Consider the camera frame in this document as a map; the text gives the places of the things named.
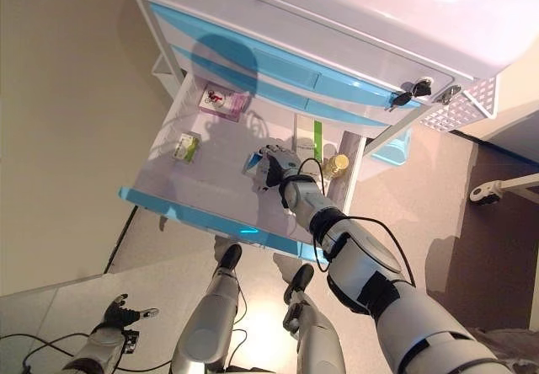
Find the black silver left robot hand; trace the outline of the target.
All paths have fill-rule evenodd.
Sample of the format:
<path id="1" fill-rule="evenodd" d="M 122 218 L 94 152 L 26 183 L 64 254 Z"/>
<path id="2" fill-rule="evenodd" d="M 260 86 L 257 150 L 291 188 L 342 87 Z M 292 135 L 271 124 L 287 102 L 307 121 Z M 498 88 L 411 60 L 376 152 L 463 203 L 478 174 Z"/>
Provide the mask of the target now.
<path id="1" fill-rule="evenodd" d="M 95 329 L 108 328 L 119 329 L 136 323 L 142 319 L 155 318 L 159 314 L 158 308 L 134 310 L 125 306 L 128 298 L 127 293 L 118 295 L 106 308 L 101 323 Z"/>

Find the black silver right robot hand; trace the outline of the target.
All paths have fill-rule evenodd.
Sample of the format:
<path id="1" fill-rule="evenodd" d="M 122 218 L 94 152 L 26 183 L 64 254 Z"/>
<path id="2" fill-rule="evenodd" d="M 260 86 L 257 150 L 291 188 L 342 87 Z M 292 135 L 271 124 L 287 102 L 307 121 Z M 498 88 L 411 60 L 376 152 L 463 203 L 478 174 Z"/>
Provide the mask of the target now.
<path id="1" fill-rule="evenodd" d="M 253 181 L 259 190 L 280 185 L 286 178 L 298 172 L 301 163 L 295 152 L 279 144 L 261 147 L 258 155 L 261 159 L 256 166 Z"/>

